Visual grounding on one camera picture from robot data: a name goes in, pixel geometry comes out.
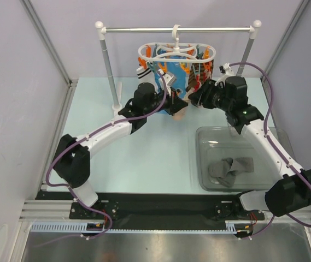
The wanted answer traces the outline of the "grey sock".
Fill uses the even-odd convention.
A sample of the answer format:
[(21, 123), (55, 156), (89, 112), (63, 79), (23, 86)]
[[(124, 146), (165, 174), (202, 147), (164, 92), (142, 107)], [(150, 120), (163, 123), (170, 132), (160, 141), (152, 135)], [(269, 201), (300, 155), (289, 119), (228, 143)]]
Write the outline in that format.
[(230, 172), (235, 175), (243, 172), (251, 173), (254, 172), (254, 160), (251, 157), (240, 157), (235, 158), (231, 164)]
[(222, 186), (232, 188), (237, 177), (233, 172), (230, 172), (232, 162), (233, 158), (225, 158), (209, 164), (209, 176), (216, 179)]

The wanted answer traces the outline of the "beige red sock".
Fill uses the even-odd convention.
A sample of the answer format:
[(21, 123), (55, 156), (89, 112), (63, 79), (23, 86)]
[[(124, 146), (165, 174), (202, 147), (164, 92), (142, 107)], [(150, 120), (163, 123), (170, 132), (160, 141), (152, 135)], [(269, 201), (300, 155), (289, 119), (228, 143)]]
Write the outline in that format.
[(174, 121), (181, 121), (181, 120), (184, 118), (185, 114), (186, 114), (187, 108), (188, 108), (188, 106), (186, 106), (186, 107), (180, 109), (178, 112), (176, 112), (176, 113), (172, 116), (172, 119), (173, 119)]

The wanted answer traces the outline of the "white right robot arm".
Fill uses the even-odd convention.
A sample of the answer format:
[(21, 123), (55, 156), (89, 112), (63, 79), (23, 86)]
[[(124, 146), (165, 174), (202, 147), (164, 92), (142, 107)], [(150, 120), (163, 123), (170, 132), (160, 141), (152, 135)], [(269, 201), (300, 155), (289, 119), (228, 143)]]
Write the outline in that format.
[(252, 210), (281, 217), (311, 205), (311, 169), (305, 170), (287, 153), (268, 130), (262, 113), (249, 104), (245, 78), (207, 80), (189, 95), (189, 100), (195, 106), (224, 111), (231, 127), (253, 146), (276, 178), (269, 190), (252, 190), (239, 196), (239, 201), (232, 205), (237, 218), (247, 218)]

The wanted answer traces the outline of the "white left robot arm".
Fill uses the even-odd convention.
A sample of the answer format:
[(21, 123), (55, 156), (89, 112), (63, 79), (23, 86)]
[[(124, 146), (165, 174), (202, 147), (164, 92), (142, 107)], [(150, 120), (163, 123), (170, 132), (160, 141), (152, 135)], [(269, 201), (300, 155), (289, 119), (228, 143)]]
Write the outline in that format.
[(89, 183), (90, 159), (117, 139), (139, 130), (152, 114), (165, 111), (173, 116), (187, 106), (188, 102), (181, 99), (175, 89), (157, 93), (152, 84), (142, 83), (118, 112), (115, 121), (84, 136), (66, 134), (60, 139), (52, 168), (74, 197), (83, 203), (81, 211), (86, 217), (96, 218), (101, 211), (98, 195)]

